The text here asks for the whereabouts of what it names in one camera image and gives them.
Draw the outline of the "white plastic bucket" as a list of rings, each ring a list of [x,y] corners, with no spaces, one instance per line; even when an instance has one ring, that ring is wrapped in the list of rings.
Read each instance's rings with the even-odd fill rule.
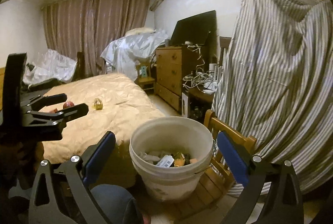
[[[190,196],[209,168],[213,137],[197,121],[164,117],[140,125],[129,152],[148,194],[160,202],[176,202]]]

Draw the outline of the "cream pillow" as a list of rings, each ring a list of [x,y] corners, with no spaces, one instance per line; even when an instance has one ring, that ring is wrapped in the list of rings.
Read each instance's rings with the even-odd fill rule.
[[[151,34],[154,32],[155,32],[155,30],[151,27],[138,27],[138,28],[134,28],[134,29],[127,31],[125,33],[125,37],[132,36],[132,35],[146,34],[146,33]]]

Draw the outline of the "brown cardboard box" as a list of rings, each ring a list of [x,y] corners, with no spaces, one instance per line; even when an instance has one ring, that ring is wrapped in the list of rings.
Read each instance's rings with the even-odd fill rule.
[[[173,162],[174,167],[184,167],[186,165],[195,164],[197,159],[175,159]]]

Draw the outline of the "striped cloth cover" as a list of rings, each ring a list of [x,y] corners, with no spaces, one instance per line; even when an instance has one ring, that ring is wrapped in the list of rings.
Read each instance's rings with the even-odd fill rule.
[[[303,194],[332,178],[332,4],[242,0],[212,110]]]

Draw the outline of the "yellow plastic wrapper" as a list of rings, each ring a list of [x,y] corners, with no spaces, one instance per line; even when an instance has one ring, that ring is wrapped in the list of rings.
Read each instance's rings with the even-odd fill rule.
[[[99,98],[94,99],[94,108],[95,110],[103,110],[103,102]]]

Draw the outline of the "dark side table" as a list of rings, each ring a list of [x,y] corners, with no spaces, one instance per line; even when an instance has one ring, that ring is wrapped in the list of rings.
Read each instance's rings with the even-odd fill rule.
[[[204,87],[183,89],[182,116],[203,123],[206,111],[212,107],[214,94],[212,90]]]

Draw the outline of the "red carton box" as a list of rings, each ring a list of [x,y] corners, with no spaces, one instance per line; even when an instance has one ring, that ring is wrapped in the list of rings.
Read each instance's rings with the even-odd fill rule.
[[[57,109],[57,108],[55,108],[55,109],[53,109],[53,110],[50,111],[50,113],[53,113],[53,114],[54,114],[54,113],[57,113],[57,112],[58,112],[58,109]]]

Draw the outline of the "white pink medicine box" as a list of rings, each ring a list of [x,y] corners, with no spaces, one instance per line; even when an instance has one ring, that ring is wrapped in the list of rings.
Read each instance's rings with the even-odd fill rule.
[[[171,155],[164,155],[156,166],[160,168],[170,168],[173,165],[173,162],[174,158]]]

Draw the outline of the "red apple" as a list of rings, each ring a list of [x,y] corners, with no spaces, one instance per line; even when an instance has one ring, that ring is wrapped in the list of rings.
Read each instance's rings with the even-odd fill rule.
[[[63,104],[63,109],[73,107],[75,104],[72,101],[67,101]]]

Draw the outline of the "left white plastic sheet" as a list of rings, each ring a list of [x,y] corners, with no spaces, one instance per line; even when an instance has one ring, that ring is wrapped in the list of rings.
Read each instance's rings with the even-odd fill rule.
[[[26,64],[22,80],[26,85],[37,85],[51,79],[69,83],[74,77],[76,66],[76,60],[48,49],[45,53],[39,53],[35,61]]]

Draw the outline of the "wooden chest of drawers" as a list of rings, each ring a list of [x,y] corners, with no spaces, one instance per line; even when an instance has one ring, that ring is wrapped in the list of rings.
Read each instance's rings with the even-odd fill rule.
[[[181,111],[183,78],[197,67],[208,70],[209,48],[162,47],[156,54],[156,94],[176,111]]]

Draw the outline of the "black television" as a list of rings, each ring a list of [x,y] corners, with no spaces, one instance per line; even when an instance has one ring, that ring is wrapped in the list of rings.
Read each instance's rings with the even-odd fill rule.
[[[217,39],[216,11],[208,11],[178,20],[170,38],[171,46],[190,42],[197,45],[214,45]]]

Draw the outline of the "orange bed blanket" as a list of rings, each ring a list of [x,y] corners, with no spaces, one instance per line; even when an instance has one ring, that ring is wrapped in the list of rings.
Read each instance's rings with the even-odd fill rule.
[[[148,95],[124,74],[106,74],[51,88],[46,96],[64,93],[78,105],[85,103],[89,112],[63,129],[60,141],[44,142],[44,157],[62,163],[72,155],[81,155],[96,144],[108,130],[116,136],[116,153],[129,158],[130,138],[141,124],[163,117]],[[103,110],[95,110],[94,99],[103,102]]]

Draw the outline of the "wooden chair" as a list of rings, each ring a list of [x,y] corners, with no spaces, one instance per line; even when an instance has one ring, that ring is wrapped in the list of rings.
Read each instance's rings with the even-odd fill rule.
[[[217,135],[224,131],[236,144],[243,146],[248,152],[253,152],[257,139],[253,136],[245,137],[232,129],[217,119],[212,110],[207,110],[204,125],[211,131],[215,142]],[[224,154],[217,151],[211,159],[211,166],[201,176],[195,191],[188,199],[175,205],[181,213],[180,219],[186,219],[213,207],[227,194],[234,183],[234,176],[226,163]]]

